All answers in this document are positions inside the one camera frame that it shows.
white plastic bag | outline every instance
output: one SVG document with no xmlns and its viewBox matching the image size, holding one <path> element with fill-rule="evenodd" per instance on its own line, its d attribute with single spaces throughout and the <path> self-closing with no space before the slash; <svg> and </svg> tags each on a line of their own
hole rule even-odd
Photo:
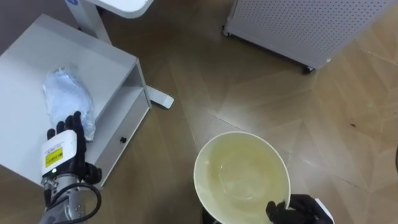
<svg viewBox="0 0 398 224">
<path fill-rule="evenodd" d="M 43 90 L 52 126 L 56 127 L 58 122 L 80 111 L 86 140 L 92 141 L 95 132 L 93 101 L 83 84 L 72 75 L 71 69 L 59 68 L 47 74 Z"/>
</svg>

white drawer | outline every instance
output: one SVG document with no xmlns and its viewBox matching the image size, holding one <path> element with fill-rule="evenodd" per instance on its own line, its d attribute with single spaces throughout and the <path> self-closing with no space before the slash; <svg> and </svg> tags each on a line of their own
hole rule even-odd
<svg viewBox="0 0 398 224">
<path fill-rule="evenodd" d="M 97 187 L 102 187 L 105 183 L 148 110 L 148 101 L 142 91 L 95 163 L 103 173 L 103 179 Z"/>
</svg>

perforated white panel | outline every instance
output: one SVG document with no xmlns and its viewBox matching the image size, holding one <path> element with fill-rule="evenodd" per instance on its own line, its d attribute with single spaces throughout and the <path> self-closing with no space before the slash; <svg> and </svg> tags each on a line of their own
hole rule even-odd
<svg viewBox="0 0 398 224">
<path fill-rule="evenodd" d="M 320 68 L 394 2 L 237 0 L 226 30 Z"/>
</svg>

wooden floor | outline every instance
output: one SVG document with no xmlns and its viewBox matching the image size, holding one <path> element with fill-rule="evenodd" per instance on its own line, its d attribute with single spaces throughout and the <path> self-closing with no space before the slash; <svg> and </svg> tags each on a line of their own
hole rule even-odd
<svg viewBox="0 0 398 224">
<path fill-rule="evenodd" d="M 337 224 L 397 224 L 398 7 L 325 68 L 301 76 L 300 65 L 222 36 L 230 5 L 155 0 L 139 19 L 103 15 L 114 45 L 138 56 L 147 83 L 176 100 L 149 112 L 89 223 L 200 223 L 198 150 L 243 130 L 269 141 L 293 192 L 319 197 Z M 40 187 L 6 169 L 0 176 L 0 223 L 37 223 Z M 93 203 L 88 197 L 88 210 Z"/>
</svg>

white bowl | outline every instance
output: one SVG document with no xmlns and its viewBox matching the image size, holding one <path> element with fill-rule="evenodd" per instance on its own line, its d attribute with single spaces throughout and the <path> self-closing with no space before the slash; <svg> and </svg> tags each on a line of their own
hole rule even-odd
<svg viewBox="0 0 398 224">
<path fill-rule="evenodd" d="M 268 202 L 290 202 L 290 179 L 282 158 L 250 133 L 224 133 L 206 143 L 193 179 L 204 208 L 224 224 L 271 223 Z"/>
</svg>

